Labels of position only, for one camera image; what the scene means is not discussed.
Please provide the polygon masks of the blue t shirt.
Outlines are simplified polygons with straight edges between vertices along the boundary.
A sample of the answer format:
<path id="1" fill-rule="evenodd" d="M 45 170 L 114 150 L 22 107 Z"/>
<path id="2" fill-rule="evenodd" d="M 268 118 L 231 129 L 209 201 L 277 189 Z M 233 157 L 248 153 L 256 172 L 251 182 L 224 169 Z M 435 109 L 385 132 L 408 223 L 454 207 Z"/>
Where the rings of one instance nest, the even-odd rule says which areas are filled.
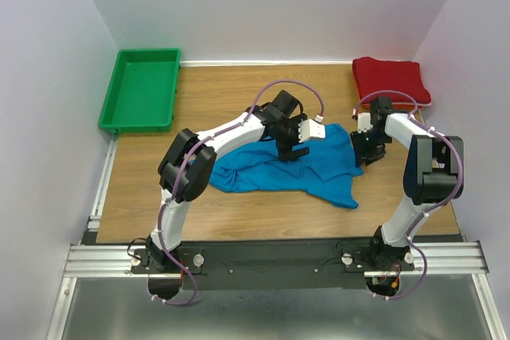
<path id="1" fill-rule="evenodd" d="M 294 162 L 279 160 L 270 141 L 244 145 L 216 161 L 210 185 L 226 193 L 302 191 L 335 207 L 356 209 L 352 183 L 363 170 L 355 165 L 350 136 L 336 123 L 325 131 L 325 139 L 303 144 L 309 153 Z"/>

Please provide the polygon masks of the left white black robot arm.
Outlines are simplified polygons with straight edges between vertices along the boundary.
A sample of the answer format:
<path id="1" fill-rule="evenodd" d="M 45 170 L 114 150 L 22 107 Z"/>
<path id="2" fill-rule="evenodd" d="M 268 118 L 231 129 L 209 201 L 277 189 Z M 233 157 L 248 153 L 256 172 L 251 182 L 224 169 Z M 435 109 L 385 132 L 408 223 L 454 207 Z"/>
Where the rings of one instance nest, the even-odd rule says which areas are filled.
<path id="1" fill-rule="evenodd" d="M 209 184 L 214 164 L 226 154 L 249 143 L 267 139 L 277 146 L 277 159 L 296 161 L 309 153 L 294 147 L 312 138 L 316 121 L 301 112 L 301 102 L 286 91 L 261 106 L 254 105 L 236 119 L 210 129 L 181 130 L 158 167 L 161 205 L 155 228 L 147 238 L 148 263 L 158 272 L 178 267 L 175 249 L 182 242 L 182 230 L 190 203 Z"/>

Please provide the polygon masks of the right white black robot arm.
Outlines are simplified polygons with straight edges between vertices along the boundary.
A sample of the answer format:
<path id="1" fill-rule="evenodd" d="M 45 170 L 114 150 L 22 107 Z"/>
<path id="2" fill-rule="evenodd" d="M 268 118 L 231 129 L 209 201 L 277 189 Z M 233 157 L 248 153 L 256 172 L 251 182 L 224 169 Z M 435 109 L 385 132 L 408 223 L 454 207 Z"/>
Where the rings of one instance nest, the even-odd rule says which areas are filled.
<path id="1" fill-rule="evenodd" d="M 397 113 L 387 96 L 378 94 L 370 110 L 353 111 L 357 129 L 350 134 L 357 167 L 382 159 L 386 145 L 398 141 L 407 150 L 402 185 L 404 196 L 391 218 L 379 226 L 365 248 L 351 259 L 362 271 L 386 271 L 405 260 L 425 221 L 443 205 L 461 196 L 464 143 L 419 122 L 413 113 Z"/>

